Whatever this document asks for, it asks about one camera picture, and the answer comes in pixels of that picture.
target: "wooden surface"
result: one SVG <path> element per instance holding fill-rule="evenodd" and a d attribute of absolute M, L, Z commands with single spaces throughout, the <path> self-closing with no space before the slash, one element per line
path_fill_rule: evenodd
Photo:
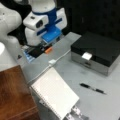
<path fill-rule="evenodd" d="M 19 66 L 0 72 L 0 120 L 40 120 Z"/>

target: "white paper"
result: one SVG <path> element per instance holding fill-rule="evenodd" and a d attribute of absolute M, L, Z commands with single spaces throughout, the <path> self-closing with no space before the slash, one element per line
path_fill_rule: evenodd
<path fill-rule="evenodd" d="M 41 76 L 32 88 L 60 120 L 64 119 L 79 100 L 54 68 Z"/>
<path fill-rule="evenodd" d="M 86 59 L 86 60 L 90 60 L 92 58 L 92 54 L 86 52 L 83 54 L 82 58 Z"/>

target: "table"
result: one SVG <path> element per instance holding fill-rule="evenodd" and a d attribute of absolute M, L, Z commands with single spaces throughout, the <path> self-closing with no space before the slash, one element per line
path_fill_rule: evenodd
<path fill-rule="evenodd" d="M 20 66 L 0 72 L 0 120 L 40 120 Z"/>
<path fill-rule="evenodd" d="M 23 71 L 28 81 L 40 74 L 48 66 L 49 60 L 57 59 L 67 52 L 70 49 L 70 45 L 79 37 L 80 35 L 70 32 L 65 38 L 54 45 L 53 52 L 49 55 L 43 54 L 31 64 L 26 65 Z M 118 120 L 120 117 L 119 64 L 109 76 L 104 76 L 94 70 L 73 62 L 71 60 L 71 54 L 69 53 L 61 59 L 54 68 L 80 97 L 80 103 L 77 105 L 80 107 L 83 114 L 89 116 L 91 120 Z M 107 95 L 80 87 L 79 84 L 82 82 L 104 90 Z M 46 117 L 48 111 L 45 109 L 42 109 L 41 115 L 42 114 L 42 120 L 56 120 L 52 115 L 49 115 L 49 118 Z"/>

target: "black device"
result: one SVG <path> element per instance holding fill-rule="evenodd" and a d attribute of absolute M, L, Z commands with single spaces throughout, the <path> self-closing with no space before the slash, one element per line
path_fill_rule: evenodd
<path fill-rule="evenodd" d="M 90 53 L 88 61 L 82 58 Z M 108 75 L 117 65 L 120 55 L 120 41 L 87 32 L 71 46 L 72 60 Z"/>

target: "pen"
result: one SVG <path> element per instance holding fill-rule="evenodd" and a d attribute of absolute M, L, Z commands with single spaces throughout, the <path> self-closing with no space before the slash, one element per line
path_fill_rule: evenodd
<path fill-rule="evenodd" d="M 106 93 L 105 93 L 103 90 L 96 89 L 96 88 L 91 87 L 91 86 L 89 86 L 89 85 L 87 85 L 87 84 L 81 83 L 80 86 L 82 86 L 82 87 L 84 87 L 84 88 L 91 89 L 91 90 L 93 90 L 93 91 L 96 91 L 96 92 L 99 92 L 99 93 L 101 93 L 101 94 L 105 94 L 105 95 L 106 95 Z"/>

